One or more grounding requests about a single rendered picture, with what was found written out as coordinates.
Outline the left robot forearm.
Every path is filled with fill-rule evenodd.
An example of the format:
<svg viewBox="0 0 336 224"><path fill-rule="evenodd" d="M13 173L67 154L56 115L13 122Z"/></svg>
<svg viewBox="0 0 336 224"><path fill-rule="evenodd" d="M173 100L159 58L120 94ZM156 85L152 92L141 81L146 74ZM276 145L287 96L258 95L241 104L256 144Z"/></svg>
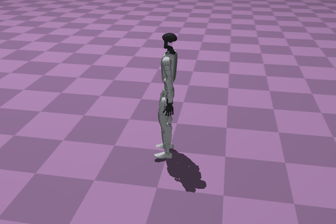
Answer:
<svg viewBox="0 0 336 224"><path fill-rule="evenodd" d="M167 96L167 99L168 99L168 103L172 103L173 102L173 83L172 83L172 80L171 79L167 79L166 80L166 96Z"/></svg>

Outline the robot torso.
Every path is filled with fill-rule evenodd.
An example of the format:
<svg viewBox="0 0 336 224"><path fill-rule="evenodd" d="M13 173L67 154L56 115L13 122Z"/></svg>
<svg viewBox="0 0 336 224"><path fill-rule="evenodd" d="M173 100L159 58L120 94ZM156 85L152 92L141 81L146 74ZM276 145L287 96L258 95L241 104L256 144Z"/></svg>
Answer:
<svg viewBox="0 0 336 224"><path fill-rule="evenodd" d="M176 52L176 51L175 51ZM164 57L166 56L170 56L170 59L171 59L171 71L172 71L172 83L174 82L175 80L175 77L176 77L176 69L177 69L177 52L174 54L170 54L169 51L167 51L167 53L165 52L162 56L162 59L161 59L161 72L162 72L162 81L166 78L166 75L165 75L165 72L164 72L164 67L162 65L162 60ZM166 85L164 84L164 88L163 88L163 97L166 97ZM173 91L173 98L174 98L174 87L172 89Z"/></svg>

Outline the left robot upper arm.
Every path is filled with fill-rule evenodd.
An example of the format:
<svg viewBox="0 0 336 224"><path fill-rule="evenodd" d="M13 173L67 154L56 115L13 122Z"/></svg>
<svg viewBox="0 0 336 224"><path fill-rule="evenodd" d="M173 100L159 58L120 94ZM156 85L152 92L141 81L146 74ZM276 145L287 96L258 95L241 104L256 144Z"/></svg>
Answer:
<svg viewBox="0 0 336 224"><path fill-rule="evenodd" d="M166 78L163 80L164 84L166 85L166 80L171 79L172 80L172 71L171 71L171 59L170 56L166 56L162 60L162 65L164 67L164 72L166 75Z"/></svg>

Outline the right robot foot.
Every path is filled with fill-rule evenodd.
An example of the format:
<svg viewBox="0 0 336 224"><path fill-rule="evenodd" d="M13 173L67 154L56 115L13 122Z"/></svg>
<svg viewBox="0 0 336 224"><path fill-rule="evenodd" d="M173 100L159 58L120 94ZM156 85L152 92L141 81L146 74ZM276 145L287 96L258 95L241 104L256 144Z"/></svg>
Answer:
<svg viewBox="0 0 336 224"><path fill-rule="evenodd" d="M164 148L163 143L157 144L156 147ZM174 147L173 143L170 143L170 148L173 148L173 147Z"/></svg>

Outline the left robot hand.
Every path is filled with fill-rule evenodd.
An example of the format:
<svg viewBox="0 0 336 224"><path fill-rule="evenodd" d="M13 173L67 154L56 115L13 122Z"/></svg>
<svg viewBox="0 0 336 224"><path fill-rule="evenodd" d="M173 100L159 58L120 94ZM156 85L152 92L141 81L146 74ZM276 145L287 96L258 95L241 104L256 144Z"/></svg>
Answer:
<svg viewBox="0 0 336 224"><path fill-rule="evenodd" d="M168 103L168 99L166 100L166 104L167 104L167 106L166 106L166 108L165 108L165 110L163 111L163 113L166 111L166 115L165 116L167 116L167 112L168 112L168 116L170 115L173 115L174 114L174 112L173 112L173 106L172 106L172 104L173 104L173 102L172 103Z"/></svg>

